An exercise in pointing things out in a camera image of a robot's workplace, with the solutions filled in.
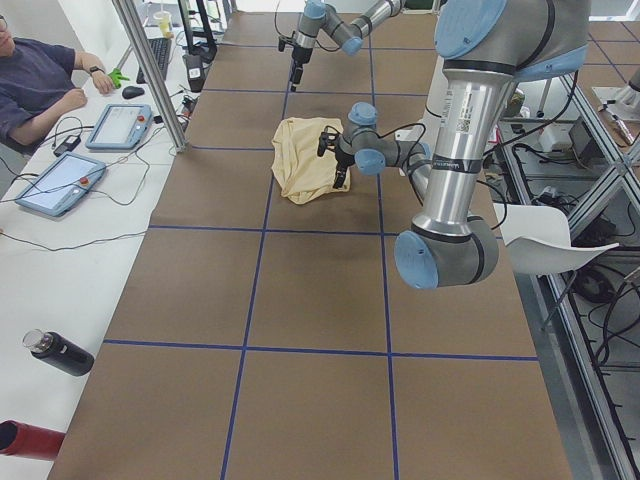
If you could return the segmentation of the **person's right hand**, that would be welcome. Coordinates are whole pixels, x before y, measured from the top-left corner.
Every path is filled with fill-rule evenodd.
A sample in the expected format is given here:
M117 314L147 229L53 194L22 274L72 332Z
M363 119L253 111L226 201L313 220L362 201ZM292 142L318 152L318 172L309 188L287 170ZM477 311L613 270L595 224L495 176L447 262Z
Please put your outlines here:
M104 72L97 70L91 74L93 84L101 95L107 95L115 90L113 80Z

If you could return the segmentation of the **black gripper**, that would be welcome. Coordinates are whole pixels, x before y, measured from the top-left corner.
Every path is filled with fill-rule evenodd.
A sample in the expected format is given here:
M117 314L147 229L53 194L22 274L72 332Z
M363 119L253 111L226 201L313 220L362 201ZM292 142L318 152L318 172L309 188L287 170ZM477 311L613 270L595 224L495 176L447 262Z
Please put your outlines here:
M348 169L355 164L354 155L345 151L339 143L334 147L334 155L337 162L337 171L335 172L332 188L344 190L349 187Z
M296 92L297 88L302 80L305 65L310 62L313 53L313 48L307 48L300 45L295 45L292 52L292 59L294 65L291 68L290 73L290 91Z

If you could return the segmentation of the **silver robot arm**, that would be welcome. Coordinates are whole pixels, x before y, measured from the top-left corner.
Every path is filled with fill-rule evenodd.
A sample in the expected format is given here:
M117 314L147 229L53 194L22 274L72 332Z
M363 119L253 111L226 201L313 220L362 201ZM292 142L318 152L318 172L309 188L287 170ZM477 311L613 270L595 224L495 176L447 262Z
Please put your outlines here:
M517 83L577 71L587 54L588 1L449 1L434 43L447 80L433 150L386 141L377 111L355 104L335 140L336 171L355 165L365 175L387 167L405 172L422 210L399 234L394 258L416 289L468 285L498 261L494 233L469 211L488 138Z
M292 66L290 69L290 90L296 91L301 83L304 66L311 60L314 46L321 31L348 56L354 56L362 48L364 39L387 18L401 13L405 1L377 1L366 12L347 23L337 13L333 5L324 1L306 1L297 29L290 36L279 36L278 50L290 45Z

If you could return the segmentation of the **person's left hand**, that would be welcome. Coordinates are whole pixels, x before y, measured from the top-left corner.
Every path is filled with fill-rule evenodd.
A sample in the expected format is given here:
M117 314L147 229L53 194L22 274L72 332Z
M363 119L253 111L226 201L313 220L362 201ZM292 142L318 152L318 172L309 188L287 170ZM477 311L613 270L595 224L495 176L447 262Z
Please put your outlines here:
M69 90L62 98L61 103L66 111L79 109L87 104L87 97L82 88Z

